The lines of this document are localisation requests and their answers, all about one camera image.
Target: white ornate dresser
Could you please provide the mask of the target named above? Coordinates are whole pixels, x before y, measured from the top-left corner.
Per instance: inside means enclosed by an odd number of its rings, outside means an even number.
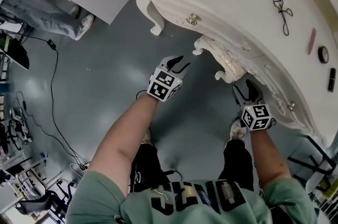
[[[328,91],[338,68],[338,0],[136,0],[159,35],[163,18],[203,34],[194,54],[209,50],[231,83],[246,72],[270,92],[266,102],[283,125],[319,136],[329,146],[338,130],[338,88]],[[313,50],[308,46],[313,28]],[[320,63],[325,46],[330,59]]]

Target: green t-shirt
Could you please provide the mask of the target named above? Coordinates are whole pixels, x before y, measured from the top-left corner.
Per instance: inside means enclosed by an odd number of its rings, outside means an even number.
[[[81,180],[67,213],[67,224],[159,223],[317,223],[314,205],[294,179],[264,188],[265,198],[229,180],[174,182],[124,197],[97,172]]]

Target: drawer knob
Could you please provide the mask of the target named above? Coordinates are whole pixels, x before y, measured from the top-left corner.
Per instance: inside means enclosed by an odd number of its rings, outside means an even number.
[[[191,14],[190,16],[188,16],[185,20],[187,20],[187,22],[193,26],[197,25],[197,20],[199,17],[196,14]]]
[[[290,111],[295,111],[295,107],[296,107],[296,104],[291,102],[290,105],[287,105],[287,108],[290,110]]]

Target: sneaker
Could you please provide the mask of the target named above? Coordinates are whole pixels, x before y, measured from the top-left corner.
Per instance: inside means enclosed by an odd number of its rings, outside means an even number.
[[[152,145],[152,143],[150,142],[150,130],[147,130],[147,133],[145,134],[141,144],[150,144]]]
[[[81,21],[81,25],[82,25],[82,29],[81,29],[81,32],[80,34],[75,37],[75,41],[79,41],[83,35],[90,29],[90,27],[93,25],[93,22],[94,22],[94,15],[93,14],[90,14],[90,15],[87,15],[82,21]]]
[[[75,19],[78,19],[80,14],[80,6],[75,5],[72,10],[70,10],[69,14],[74,17]]]
[[[230,140],[232,139],[238,139],[240,141],[244,142],[244,136],[247,132],[247,127],[241,126],[240,119],[237,119],[233,122],[230,128]]]

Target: black and white fiducial cube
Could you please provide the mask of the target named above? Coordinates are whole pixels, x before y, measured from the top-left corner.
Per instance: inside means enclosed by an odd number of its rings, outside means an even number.
[[[253,131],[268,128],[272,115],[268,105],[246,106],[241,119]]]
[[[147,93],[162,102],[166,102],[177,93],[182,84],[183,81],[181,79],[157,67],[150,78]]]

